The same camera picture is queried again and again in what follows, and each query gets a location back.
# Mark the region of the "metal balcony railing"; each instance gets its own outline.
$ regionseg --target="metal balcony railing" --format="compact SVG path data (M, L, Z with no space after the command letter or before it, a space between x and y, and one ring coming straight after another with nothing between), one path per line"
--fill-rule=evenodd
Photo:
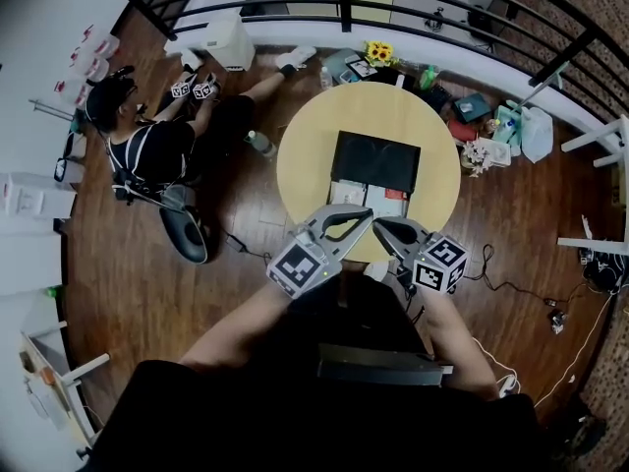
M441 40L473 50L478 54L524 72L531 76L532 86L544 82L560 65L570 62L572 68L562 75L569 85L568 92L565 92L568 97L597 115L601 120L616 119L619 117L619 113L629 112L629 85L625 81L625 79L629 80L629 72L627 72L629 56L609 34L568 0L542 1L546 5L558 8L570 20L578 24L577 28L580 28L581 31L576 36L543 13L518 0L495 0L501 2L503 8L506 9L504 16L459 0L433 1L464 9L468 11L469 15L474 14L481 19L470 19L467 22L462 22L430 12L366 0L242 0L191 9L187 9L191 0L129 0L138 11L171 40L176 40L178 33L202 29L207 25L207 22L203 22L190 26L178 26L179 20L183 18L242 7L243 9L255 10L255 15L243 17L245 23L318 21L338 23L344 32L351 32L352 25L364 25ZM300 16L288 13L269 15L263 11L264 8L276 4L321 4L333 6L336 12L332 16ZM483 40L486 47L478 47L476 44L435 33L429 29L357 19L352 15L353 9L356 7L400 13L442 23L445 26L466 31L471 36ZM523 26L518 23L519 20L513 19L513 16L517 16L518 13L526 15L527 26ZM481 22L490 23L490 25L483 26ZM560 42L563 45L561 47L553 45L547 39L547 33L539 33L540 27L546 27L547 30L555 33L559 40L552 40L552 42L555 44ZM505 30L509 30L506 35L503 34ZM601 50L605 50L605 55L610 54L615 60L610 62L608 59L601 58ZM509 51L511 54L505 54L504 51Z

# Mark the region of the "wooden floor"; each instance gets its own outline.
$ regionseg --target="wooden floor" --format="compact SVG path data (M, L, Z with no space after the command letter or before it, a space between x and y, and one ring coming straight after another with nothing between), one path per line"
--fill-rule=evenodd
M130 16L119 36L122 52L114 63L136 66L140 93L154 108L180 73L179 60L163 58L163 38L138 15ZM225 91L237 93L274 71L275 54L259 54L248 73L215 71ZM314 59L286 83L259 111L257 129L279 143L283 127L318 93L319 68ZM471 92L461 83L443 84L455 96ZM494 284L509 279L542 296L567 299L581 281L582 269L576 250L556 246L557 236L582 236L584 214L596 236L617 237L619 214L610 206L609 171L592 166L596 146L563 154L559 144L573 135L561 124L554 130L553 153L541 162L518 157L510 167L492 168L478 179L463 177L445 232L472 252L469 274L481 270L483 245L491 243L495 256L488 274ZM202 332L261 287L265 276L262 260L224 244L209 265L184 262L167 241L157 208L114 200L111 169L97 137L90 139L86 167L67 225L65 312L71 350L79 362L104 352L111 355L111 362L84 382L87 402L106 420L138 362L176 360ZM224 228L250 250L276 253L292 222L277 192L274 162L244 148L226 169L215 172L211 188L201 194L203 209L215 211ZM565 330L554 335L550 309L539 300L508 288L494 293L481 281L466 280L458 287L454 300L473 335L518 371L523 390L534 400L572 362L605 300L582 288L569 306L560 305L569 318ZM419 306L418 299L413 311ZM577 380L598 335L593 334L574 369ZM500 368L496 373L500 378L506 374ZM564 383L540 406L541 418L560 406L576 385Z

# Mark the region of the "round wooden table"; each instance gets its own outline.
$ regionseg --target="round wooden table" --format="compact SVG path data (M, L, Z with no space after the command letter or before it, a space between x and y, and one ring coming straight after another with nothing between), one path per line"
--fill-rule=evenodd
M299 223L327 203L330 171L340 130L402 142L422 149L407 216L429 231L447 222L459 196L456 146L439 116L422 100L381 83L338 86L311 99L284 133L277 156L282 201ZM370 229L346 259L389 260Z

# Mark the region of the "black shirt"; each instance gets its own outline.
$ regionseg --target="black shirt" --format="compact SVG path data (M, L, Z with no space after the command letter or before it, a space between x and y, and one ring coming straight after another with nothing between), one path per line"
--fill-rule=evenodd
M168 184L182 176L195 143L183 121L164 121L138 129L123 144L110 144L112 160L138 178Z
M543 470L531 399L138 365L84 470Z

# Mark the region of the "person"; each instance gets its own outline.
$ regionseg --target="person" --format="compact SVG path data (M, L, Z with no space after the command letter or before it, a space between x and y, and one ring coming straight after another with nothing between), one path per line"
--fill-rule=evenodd
M257 105L266 101L300 66L314 56L313 47L297 47L277 57L279 71L237 96L215 104L219 87L201 104L192 120L178 117L188 101L166 93L148 124L138 120L138 88L130 78L106 78L90 92L86 116L104 138L114 171L124 169L142 181L167 185L193 181L219 148L242 139L252 128ZM192 87L198 73L186 65L177 83Z
M434 355L454 368L442 386L318 377L320 342L425 351L390 287L341 276L294 302L268 283L178 363L140 363L84 470L543 469L531 399L498 398L446 295L422 289Z

